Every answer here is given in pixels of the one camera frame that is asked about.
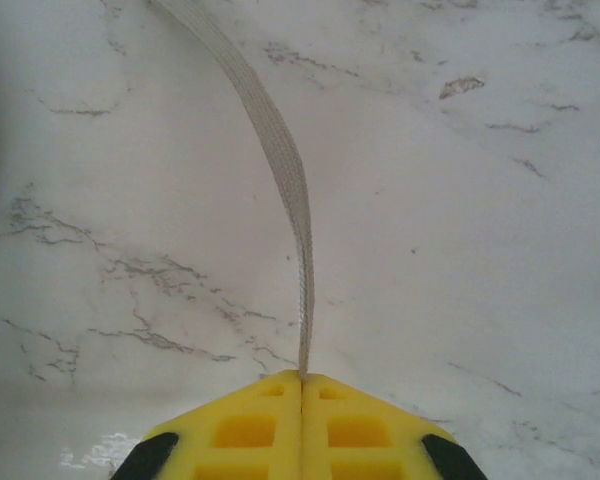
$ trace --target woven strap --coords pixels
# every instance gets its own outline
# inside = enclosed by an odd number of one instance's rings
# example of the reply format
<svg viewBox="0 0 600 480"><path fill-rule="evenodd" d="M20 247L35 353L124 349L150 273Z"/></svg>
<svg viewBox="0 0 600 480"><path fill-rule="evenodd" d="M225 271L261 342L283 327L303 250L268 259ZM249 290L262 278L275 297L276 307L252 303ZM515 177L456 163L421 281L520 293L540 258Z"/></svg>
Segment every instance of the woven strap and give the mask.
<svg viewBox="0 0 600 480"><path fill-rule="evenodd" d="M209 14L194 0L153 0L193 33L215 57L235 87L269 161L296 240L300 268L298 369L306 379L313 323L314 284L311 214L307 181L291 132L256 71Z"/></svg>

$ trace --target yellow plastic object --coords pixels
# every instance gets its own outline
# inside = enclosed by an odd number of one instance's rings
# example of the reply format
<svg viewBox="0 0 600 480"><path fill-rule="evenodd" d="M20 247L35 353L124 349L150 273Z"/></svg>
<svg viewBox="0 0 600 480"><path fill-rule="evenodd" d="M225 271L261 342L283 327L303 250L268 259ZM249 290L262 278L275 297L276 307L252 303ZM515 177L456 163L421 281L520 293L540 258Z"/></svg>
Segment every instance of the yellow plastic object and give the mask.
<svg viewBox="0 0 600 480"><path fill-rule="evenodd" d="M486 480L451 435L284 371L153 429L112 480Z"/></svg>

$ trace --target white marble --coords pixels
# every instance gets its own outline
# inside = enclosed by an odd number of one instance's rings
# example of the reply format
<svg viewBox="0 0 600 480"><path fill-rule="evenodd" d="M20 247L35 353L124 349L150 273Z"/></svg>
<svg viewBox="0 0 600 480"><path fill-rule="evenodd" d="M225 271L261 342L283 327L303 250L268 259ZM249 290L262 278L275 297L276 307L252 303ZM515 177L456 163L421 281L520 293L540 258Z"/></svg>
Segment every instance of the white marble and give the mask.
<svg viewBox="0 0 600 480"><path fill-rule="evenodd" d="M306 164L312 371L492 480L600 480L600 0L205 3ZM104 480L293 366L294 251L190 35L144 0L0 1L1 480Z"/></svg>

